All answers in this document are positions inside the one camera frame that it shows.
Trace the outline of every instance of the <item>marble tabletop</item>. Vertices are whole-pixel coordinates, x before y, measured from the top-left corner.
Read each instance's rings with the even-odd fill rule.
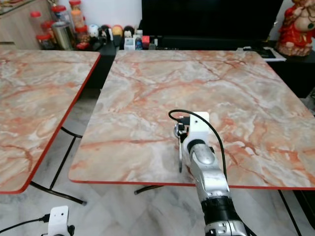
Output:
[[[209,112],[231,187],[315,189],[315,119],[253,52],[119,51],[69,178],[193,185],[187,159],[178,172],[172,109]],[[221,162],[214,134],[210,145]]]
[[[99,59],[0,51],[0,193],[23,192]]]

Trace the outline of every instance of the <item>television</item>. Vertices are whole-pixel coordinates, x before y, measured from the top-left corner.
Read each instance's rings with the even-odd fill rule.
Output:
[[[142,0],[144,35],[265,40],[283,0]]]

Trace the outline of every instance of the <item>red figurine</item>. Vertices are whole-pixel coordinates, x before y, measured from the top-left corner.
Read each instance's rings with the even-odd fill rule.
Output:
[[[284,14],[277,49],[288,56],[307,56],[315,37],[315,0],[292,0],[295,5]]]

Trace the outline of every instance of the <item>red table edge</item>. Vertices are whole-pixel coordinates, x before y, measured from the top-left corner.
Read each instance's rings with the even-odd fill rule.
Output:
[[[62,120],[60,121],[59,125],[57,126],[57,128],[56,128],[56,130],[55,130],[53,136],[50,138],[50,140],[49,140],[47,146],[45,147],[43,153],[41,154],[41,156],[40,156],[38,162],[36,163],[35,167],[33,168],[31,174],[29,175],[29,178],[26,180],[26,182],[24,183],[24,185],[23,185],[19,190],[15,190],[15,191],[0,191],[0,194],[19,194],[19,193],[23,193],[23,192],[27,189],[27,187],[29,186],[31,180],[33,179],[33,177],[34,177],[34,175],[35,175],[35,173],[36,173],[36,171],[37,171],[39,165],[41,164],[42,160],[44,159],[45,155],[47,154],[47,152],[48,152],[48,150],[49,150],[51,144],[52,144],[53,141],[55,140],[55,137],[57,136],[57,134],[58,134],[60,128],[62,127],[62,125],[63,125],[65,119],[68,117],[68,115],[69,115],[69,113],[70,113],[72,107],[74,106],[74,104],[75,104],[76,101],[78,100],[78,98],[79,98],[79,96],[80,96],[80,94],[81,94],[81,92],[82,92],[82,90],[83,90],[85,84],[86,84],[87,81],[89,80],[89,78],[90,78],[92,72],[94,71],[94,69],[95,69],[95,67],[96,67],[96,65],[97,65],[97,63],[98,63],[98,61],[99,61],[99,59],[100,59],[100,54],[98,55],[96,61],[94,62],[94,65],[92,66],[90,72],[88,73],[88,75],[87,75],[85,81],[83,82],[83,84],[81,85],[81,87],[80,87],[79,91],[77,92],[76,96],[75,96],[74,99],[72,100],[72,102],[71,102],[71,104],[70,104],[68,110],[67,110],[66,113],[64,114],[64,116],[63,116]]]
[[[74,183],[91,183],[91,184],[130,184],[130,185],[159,185],[159,186],[182,186],[182,187],[195,187],[194,183],[156,183],[156,182],[127,182],[127,181],[83,181],[72,180]],[[315,190],[315,187],[276,187],[276,186],[243,186],[243,185],[229,185],[230,188],[243,188],[243,189],[269,189],[269,190]]]

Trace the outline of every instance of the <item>metal canister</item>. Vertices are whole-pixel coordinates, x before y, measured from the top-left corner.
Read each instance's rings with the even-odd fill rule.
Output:
[[[57,42],[63,50],[73,50],[75,39],[71,31],[70,23],[57,21],[52,25]]]

